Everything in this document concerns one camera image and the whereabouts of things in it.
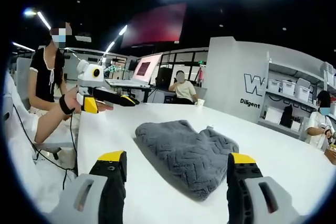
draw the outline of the white table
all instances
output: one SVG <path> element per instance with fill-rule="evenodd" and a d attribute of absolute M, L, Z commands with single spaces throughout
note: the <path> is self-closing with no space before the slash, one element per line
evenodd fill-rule
<path fill-rule="evenodd" d="M 113 111 L 83 112 L 78 138 L 78 172 L 89 173 L 107 152 L 127 152 L 124 223 L 227 223 L 226 180 L 204 201 L 195 202 L 167 183 L 134 143 L 144 122 L 185 119 L 196 131 L 208 125 L 234 139 L 239 151 L 253 157 L 264 176 L 271 176 L 293 199 L 301 215 L 311 213 L 328 193 L 336 168 L 322 151 L 292 137 L 234 116 L 194 105 L 115 106 Z"/>

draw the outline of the black top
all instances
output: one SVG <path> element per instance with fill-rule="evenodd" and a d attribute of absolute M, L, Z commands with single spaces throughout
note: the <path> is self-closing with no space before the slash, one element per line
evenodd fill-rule
<path fill-rule="evenodd" d="M 36 96 L 47 102 L 54 102 L 54 69 L 48 69 L 44 60 L 44 48 L 36 51 L 30 69 L 37 72 Z"/>

